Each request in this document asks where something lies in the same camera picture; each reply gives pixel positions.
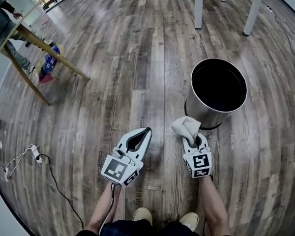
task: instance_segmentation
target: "white cloth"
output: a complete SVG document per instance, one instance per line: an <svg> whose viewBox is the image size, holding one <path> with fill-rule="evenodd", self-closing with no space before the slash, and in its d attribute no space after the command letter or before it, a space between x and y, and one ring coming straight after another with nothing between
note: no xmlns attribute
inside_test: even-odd
<svg viewBox="0 0 295 236"><path fill-rule="evenodd" d="M191 117L184 116L172 122L172 129L176 134L187 138L190 144L193 145L199 132L200 125L201 122Z"/></svg>

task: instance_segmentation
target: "trash can rim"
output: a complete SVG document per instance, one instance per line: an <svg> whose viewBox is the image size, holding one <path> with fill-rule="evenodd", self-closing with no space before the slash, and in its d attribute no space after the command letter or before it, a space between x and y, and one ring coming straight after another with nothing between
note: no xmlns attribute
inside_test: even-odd
<svg viewBox="0 0 295 236"><path fill-rule="evenodd" d="M205 60L208 60L208 59L219 59L219 60L225 61L225 62L229 63L230 65L232 65L233 67L235 67L235 68L238 70L238 72L241 74L242 78L244 79L245 86L246 86L246 97L245 97L243 103L242 103L238 108L236 108L236 109L234 109L234 110L231 110L231 111L220 111L220 110L217 110L217 109L214 109L214 108L208 106L206 103L204 103L204 102L203 102L203 101L197 96L197 94L196 94L196 92L195 92L195 90L194 90L194 88L193 88L193 86L192 86L192 74L193 74L193 71L195 70L195 68L197 67L198 64L200 64L201 62L203 62L203 61L205 61ZM191 75L190 75L190 86L191 86L192 91L193 91L194 95L196 96L196 98L197 98L199 101L201 101L201 103L202 103L203 105L205 105L205 106L208 107L209 109L212 109L212 110L214 110L214 111L216 111L216 112L219 112L219 113L232 113L232 112L237 111L237 110L240 109L240 108L242 107L242 105L246 102L247 95L248 95L247 82L246 82L245 77L244 77L243 74L241 73L241 71L240 71L240 70L239 70L234 64L230 63L229 61L227 61L227 60L225 60L225 59L220 59L220 58L207 58L207 59L203 59L203 60L201 60L199 63L197 63L197 64L194 66L194 68L192 69L192 71L191 71Z"/></svg>

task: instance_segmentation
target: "forearm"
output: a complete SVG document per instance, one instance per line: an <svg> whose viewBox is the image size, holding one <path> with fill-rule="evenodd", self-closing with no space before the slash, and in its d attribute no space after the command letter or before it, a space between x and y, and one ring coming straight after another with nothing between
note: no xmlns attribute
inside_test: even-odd
<svg viewBox="0 0 295 236"><path fill-rule="evenodd" d="M203 206L206 214L206 220L210 229L222 227L224 235L229 235L228 215L218 191L216 190L210 177L200 179Z"/></svg>
<svg viewBox="0 0 295 236"><path fill-rule="evenodd" d="M89 224L87 225L86 229L95 232L96 234L99 233L99 229L101 224L104 222L105 216L111 206L112 201L112 191L111 191L111 182L106 185L106 188L103 194L100 196L93 215L90 219ZM106 220L106 223L112 222L115 216L115 212L118 205L118 199L120 195L121 187L117 185L115 187L115 195L114 195L114 205L110 211L110 214Z"/></svg>
<svg viewBox="0 0 295 236"><path fill-rule="evenodd" d="M14 7L13 7L12 5L10 5L7 1L4 1L4 2L0 5L0 7L1 7L2 9L7 10L7 11L10 12L10 13L13 13L13 11L14 11Z"/></svg>

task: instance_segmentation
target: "dark pants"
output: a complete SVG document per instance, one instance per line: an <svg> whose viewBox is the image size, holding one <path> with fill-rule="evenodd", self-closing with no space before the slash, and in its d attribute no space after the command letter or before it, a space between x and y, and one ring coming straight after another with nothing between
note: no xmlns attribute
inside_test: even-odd
<svg viewBox="0 0 295 236"><path fill-rule="evenodd" d="M114 223L106 224L100 236L198 236L182 223L175 221L156 232L151 224L145 220L125 221L118 220Z"/></svg>

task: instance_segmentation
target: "gray pants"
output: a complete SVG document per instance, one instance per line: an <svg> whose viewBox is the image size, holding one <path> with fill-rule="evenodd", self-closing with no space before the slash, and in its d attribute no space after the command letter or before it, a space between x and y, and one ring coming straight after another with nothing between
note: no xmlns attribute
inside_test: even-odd
<svg viewBox="0 0 295 236"><path fill-rule="evenodd" d="M1 36L0 36L0 46L2 45L2 43L4 42L4 40L6 39L6 37L9 35L9 33L12 31L12 29L15 27L15 23L13 23L12 21L9 22L2 30ZM26 41L32 44L31 41L29 41L26 37L24 37L23 35L21 35L17 30L15 32L13 32L12 36L10 37L11 39L14 40L22 40L22 41ZM13 54L14 58L16 59L16 61L18 62L18 64L24 69L27 70L27 68L30 65L30 61L23 57L21 54L18 53L18 51L14 48L13 44L8 40L7 41L7 46L9 48L9 50L11 51L11 53ZM7 53L5 52L4 49L1 50L1 53L5 56L7 56Z"/></svg>

